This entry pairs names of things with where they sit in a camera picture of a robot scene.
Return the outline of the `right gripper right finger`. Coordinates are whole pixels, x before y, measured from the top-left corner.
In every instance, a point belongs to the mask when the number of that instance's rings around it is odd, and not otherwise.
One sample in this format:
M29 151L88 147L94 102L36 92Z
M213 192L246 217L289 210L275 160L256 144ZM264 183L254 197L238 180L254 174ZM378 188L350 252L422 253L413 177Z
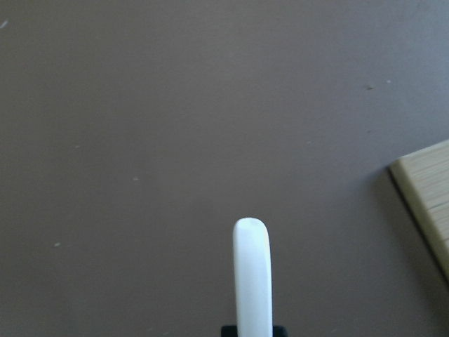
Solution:
M284 326L273 326L273 337L288 337L287 329Z

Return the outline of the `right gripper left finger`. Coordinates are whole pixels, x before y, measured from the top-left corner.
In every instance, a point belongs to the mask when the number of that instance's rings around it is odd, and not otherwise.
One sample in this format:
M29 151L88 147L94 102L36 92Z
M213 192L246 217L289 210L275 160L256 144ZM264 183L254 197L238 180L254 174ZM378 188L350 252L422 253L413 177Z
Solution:
M236 325L225 325L220 329L221 337L238 337L238 329Z

